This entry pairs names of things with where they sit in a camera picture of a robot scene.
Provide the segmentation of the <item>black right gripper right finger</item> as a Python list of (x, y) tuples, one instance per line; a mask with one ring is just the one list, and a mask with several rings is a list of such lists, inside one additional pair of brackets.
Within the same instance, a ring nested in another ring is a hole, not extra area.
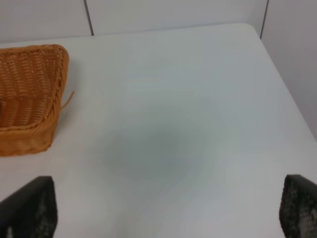
[(301, 175), (287, 175), (279, 208), (286, 238), (317, 236), (317, 185)]

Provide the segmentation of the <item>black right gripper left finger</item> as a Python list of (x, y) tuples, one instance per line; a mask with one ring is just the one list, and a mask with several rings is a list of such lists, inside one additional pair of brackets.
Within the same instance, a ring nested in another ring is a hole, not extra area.
[(2, 238), (52, 238), (58, 223), (54, 181), (39, 176), (0, 202)]

